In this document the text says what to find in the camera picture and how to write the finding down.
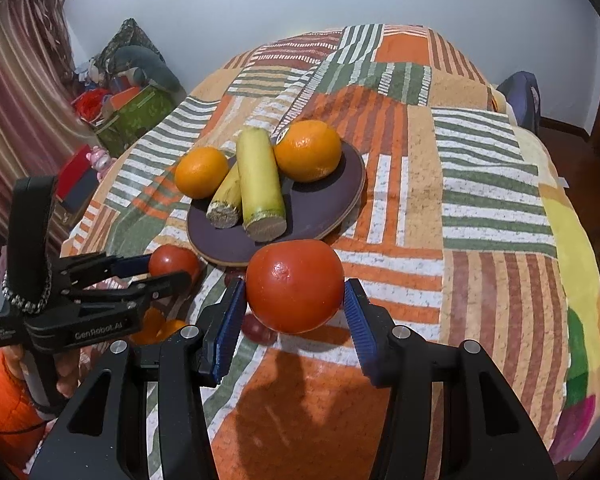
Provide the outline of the left hand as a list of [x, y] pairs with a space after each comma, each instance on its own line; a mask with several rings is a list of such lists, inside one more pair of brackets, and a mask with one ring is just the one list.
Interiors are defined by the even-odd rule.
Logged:
[[[24, 380], [22, 367], [24, 350], [20, 344], [3, 347], [1, 352], [9, 373], [18, 380]], [[73, 349], [55, 356], [56, 372], [58, 374], [56, 388], [67, 399], [70, 399], [79, 387], [80, 357], [81, 351], [79, 349]]]

